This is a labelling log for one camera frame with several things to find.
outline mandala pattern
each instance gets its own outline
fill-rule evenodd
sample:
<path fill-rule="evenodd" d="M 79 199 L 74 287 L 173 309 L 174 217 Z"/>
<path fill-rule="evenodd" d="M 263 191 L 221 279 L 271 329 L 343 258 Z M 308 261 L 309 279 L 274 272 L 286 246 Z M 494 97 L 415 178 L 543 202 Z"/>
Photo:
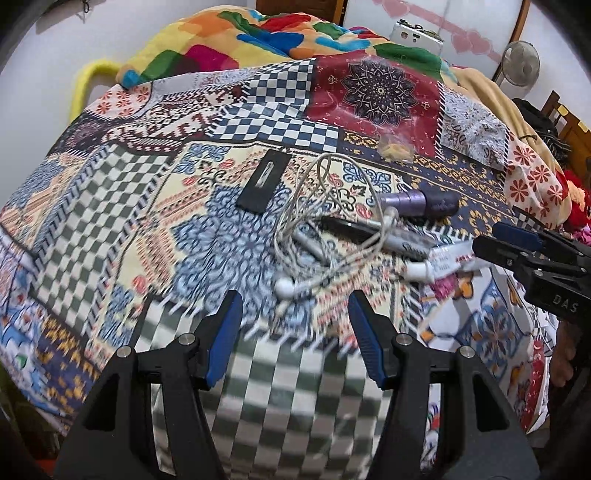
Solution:
<path fill-rule="evenodd" d="M 75 151 L 87 156 L 101 145 L 105 134 L 114 127 L 120 126 L 129 119 L 103 118 L 90 110 L 84 110 L 76 120 L 62 133 L 48 155 Z"/>
<path fill-rule="evenodd" d="M 493 278 L 482 294 L 480 309 L 470 315 L 456 340 L 461 345 L 470 345 L 491 374 L 500 380 L 523 337 Z"/>
<path fill-rule="evenodd" d="M 240 187 L 216 186 L 205 204 L 206 215 L 172 228 L 177 249 L 187 255 L 175 266 L 172 294 L 189 303 L 203 299 L 205 311 L 214 312 L 226 291 L 235 289 L 243 297 L 244 319 L 272 319 L 272 234 L 291 190 L 277 187 L 262 216 L 236 208 L 240 192 Z M 313 304 L 313 299 L 294 303 L 284 324 L 307 331 Z"/>
<path fill-rule="evenodd" d="M 374 125 L 397 127 L 400 120 L 410 120 L 410 108 L 418 104 L 413 95 L 415 84 L 403 69 L 386 61 L 365 58 L 349 63 L 348 77 L 341 80 L 348 90 L 344 101 L 355 107 L 355 115 Z"/>

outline patchwork bedspread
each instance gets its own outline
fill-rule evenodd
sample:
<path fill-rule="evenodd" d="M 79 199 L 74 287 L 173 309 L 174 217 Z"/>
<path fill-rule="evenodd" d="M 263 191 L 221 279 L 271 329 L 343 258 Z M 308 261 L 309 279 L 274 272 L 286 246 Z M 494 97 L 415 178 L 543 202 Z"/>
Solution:
<path fill-rule="evenodd" d="M 413 163 L 377 155 L 391 131 L 408 135 Z M 292 155 L 282 183 L 263 215 L 241 211 L 236 198 L 270 148 Z M 390 281 L 400 260 L 382 254 L 295 302 L 270 335 L 273 228 L 297 169 L 322 152 L 354 157 L 379 192 L 460 192 L 458 215 L 416 227 L 440 242 L 512 221 L 508 204 L 553 223 L 562 198 L 541 159 L 484 106 L 364 51 L 115 86 L 0 213 L 0 358 L 25 395 L 66 432 L 117 347 L 164 346 L 235 288 L 246 325 L 225 379 L 202 395 L 224 466 L 263 478 L 363 478 L 389 395 L 367 378 L 346 314 L 361 288 L 421 341 L 472 345 L 529 425 L 543 371 L 533 361 L 539 312 L 499 268 L 435 304 L 419 286 Z M 330 181 L 345 208 L 372 216 L 357 167 L 336 161 Z M 439 424 L 433 395 L 425 465 Z M 158 390 L 153 405 L 171 469 Z"/>

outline blue gripper pad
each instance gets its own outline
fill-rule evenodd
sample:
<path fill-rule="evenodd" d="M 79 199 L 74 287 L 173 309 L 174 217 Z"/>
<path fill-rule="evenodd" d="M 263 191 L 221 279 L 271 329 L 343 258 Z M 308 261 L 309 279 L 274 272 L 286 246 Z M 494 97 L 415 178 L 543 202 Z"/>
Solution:
<path fill-rule="evenodd" d="M 492 235 L 503 242 L 535 252 L 541 250 L 544 242 L 536 232 L 519 228 L 504 222 L 497 222 L 492 227 Z"/>
<path fill-rule="evenodd" d="M 235 290 L 226 293 L 216 316 L 222 318 L 219 320 L 219 329 L 209 349 L 208 369 L 205 376 L 209 388 L 215 386 L 228 368 L 228 360 L 230 360 L 242 321 L 242 296 Z"/>
<path fill-rule="evenodd" d="M 378 338 L 370 325 L 370 320 L 357 295 L 359 290 L 349 296 L 349 320 L 357 337 L 357 343 L 361 350 L 363 363 L 368 371 L 369 377 L 376 382 L 379 388 L 384 388 L 386 383 L 386 372 L 384 370 L 384 353 L 379 344 Z"/>

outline checkered fabric pattern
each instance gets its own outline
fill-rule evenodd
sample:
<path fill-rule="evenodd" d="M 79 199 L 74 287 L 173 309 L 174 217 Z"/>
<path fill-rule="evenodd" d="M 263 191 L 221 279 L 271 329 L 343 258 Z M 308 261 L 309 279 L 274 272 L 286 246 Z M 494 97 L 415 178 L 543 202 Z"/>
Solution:
<path fill-rule="evenodd" d="M 33 295 L 76 332 L 84 334 L 94 324 L 105 290 L 101 275 L 110 275 L 166 160 L 114 149 L 83 182 L 52 231 L 55 240 L 40 255 Z"/>
<path fill-rule="evenodd" d="M 336 152 L 339 130 L 309 120 L 283 117 L 232 118 L 213 130 L 211 137 L 219 140 L 246 141 L 259 138 L 272 142 L 304 147 L 322 152 Z"/>
<path fill-rule="evenodd" d="M 261 67 L 249 85 L 248 103 L 307 105 L 312 90 L 315 59 L 277 63 Z"/>
<path fill-rule="evenodd" d="M 99 165 L 112 151 L 115 145 L 101 145 L 85 162 L 80 171 L 72 178 L 70 184 L 64 191 L 64 196 L 56 203 L 48 213 L 39 228 L 38 237 L 33 245 L 33 252 L 39 259 L 47 257 L 47 251 L 56 243 L 56 230 L 65 221 L 66 212 L 69 211 L 72 203 L 80 197 L 80 189 L 85 181 L 92 176 Z M 42 269 L 41 260 L 38 260 L 38 269 Z"/>
<path fill-rule="evenodd" d="M 169 315 L 172 305 L 151 303 L 136 351 L 160 348 L 194 329 L 192 311 L 182 307 Z M 231 478 L 358 479 L 377 448 L 390 392 L 367 377 L 356 353 L 341 357 L 323 345 L 245 326 L 223 381 L 200 398 Z M 158 392 L 153 418 L 157 450 L 165 452 L 161 468 L 171 471 Z"/>
<path fill-rule="evenodd" d="M 303 118 L 310 101 L 314 60 L 261 67 L 245 85 L 246 101 L 227 108 L 207 134 L 218 140 L 259 138 L 336 152 L 339 129 Z"/>
<path fill-rule="evenodd" d="M 515 215 L 516 224 L 519 228 L 534 232 L 542 231 L 545 228 L 542 222 L 519 207 L 513 207 L 511 210 L 513 210 L 513 215 Z"/>

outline yellow handle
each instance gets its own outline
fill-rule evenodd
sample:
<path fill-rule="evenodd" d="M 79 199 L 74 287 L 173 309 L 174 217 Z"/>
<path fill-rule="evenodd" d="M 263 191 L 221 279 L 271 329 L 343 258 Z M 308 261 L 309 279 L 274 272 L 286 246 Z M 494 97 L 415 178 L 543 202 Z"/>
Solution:
<path fill-rule="evenodd" d="M 74 95 L 72 97 L 72 104 L 70 105 L 70 123 L 72 123 L 78 115 L 82 113 L 82 110 L 86 107 L 86 99 L 88 98 L 88 88 L 90 86 L 90 80 L 95 75 L 108 75 L 113 77 L 113 83 L 115 77 L 121 65 L 111 60 L 95 60 L 85 65 L 76 79 L 76 85 L 74 86 Z"/>

